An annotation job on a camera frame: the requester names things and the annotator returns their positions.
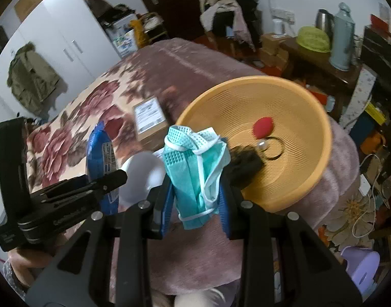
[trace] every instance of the dark brown door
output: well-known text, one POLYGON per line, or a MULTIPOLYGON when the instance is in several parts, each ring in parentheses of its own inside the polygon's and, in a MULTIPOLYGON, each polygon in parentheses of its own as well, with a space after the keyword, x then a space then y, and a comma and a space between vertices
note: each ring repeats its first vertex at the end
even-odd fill
POLYGON ((193 40, 204 34, 200 23, 198 0, 143 0, 150 12, 157 12, 164 20, 170 38, 193 40))

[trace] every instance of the plush blanket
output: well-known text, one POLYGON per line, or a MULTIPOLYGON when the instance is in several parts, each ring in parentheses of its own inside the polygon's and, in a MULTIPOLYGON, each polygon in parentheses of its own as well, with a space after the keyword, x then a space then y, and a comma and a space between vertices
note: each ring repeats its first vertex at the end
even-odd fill
MULTIPOLYGON (((120 167, 142 150, 135 139, 132 115, 135 104, 156 95, 168 119, 176 121, 184 108, 207 89, 248 75, 262 73, 205 46, 178 38, 139 50, 94 81, 56 119, 29 134, 30 190, 34 192, 85 173, 86 143, 98 121, 105 123, 120 167)), ((319 184, 291 207, 313 228, 358 175, 353 142, 336 123, 331 121, 331 125, 330 163, 319 184)), ((166 294, 178 294, 234 281, 240 277, 242 245, 242 241, 227 240, 218 216, 191 231, 184 231, 175 217, 164 240, 148 243, 151 286, 166 294)))

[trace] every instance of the plastic bag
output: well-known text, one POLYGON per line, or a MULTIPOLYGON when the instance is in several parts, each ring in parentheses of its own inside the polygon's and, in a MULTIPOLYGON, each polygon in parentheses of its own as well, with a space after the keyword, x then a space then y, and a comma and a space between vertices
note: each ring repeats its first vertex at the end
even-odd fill
MULTIPOLYGON (((103 177, 117 170, 112 140, 105 131, 103 121, 100 121, 89 136, 86 149, 86 175, 89 181, 103 177)), ((104 195, 100 201, 101 211, 105 215, 117 213, 119 207, 119 189, 104 195)))

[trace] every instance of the white wardrobe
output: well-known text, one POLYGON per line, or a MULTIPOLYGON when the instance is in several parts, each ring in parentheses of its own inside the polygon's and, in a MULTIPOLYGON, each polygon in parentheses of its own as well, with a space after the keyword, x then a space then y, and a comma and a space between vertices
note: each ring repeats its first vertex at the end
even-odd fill
POLYGON ((98 76, 120 61, 119 54, 84 0, 43 0, 22 22, 0 55, 0 96, 15 113, 33 117, 7 86, 9 65, 32 42, 60 75, 46 101, 54 118, 98 76))

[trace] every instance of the person's hand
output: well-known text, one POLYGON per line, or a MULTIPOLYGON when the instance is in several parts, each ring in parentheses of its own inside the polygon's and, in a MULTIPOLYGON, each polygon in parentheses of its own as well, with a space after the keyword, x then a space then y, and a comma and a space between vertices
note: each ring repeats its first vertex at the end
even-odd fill
MULTIPOLYGON (((52 246, 53 255, 58 248, 66 243, 67 239, 63 234, 60 234, 54 245, 52 246)), ((8 261, 11 264, 12 270, 15 276, 21 282, 22 285, 30 287, 35 278, 31 273, 31 268, 45 268, 52 257, 49 253, 40 250, 15 248, 8 252, 8 261)))

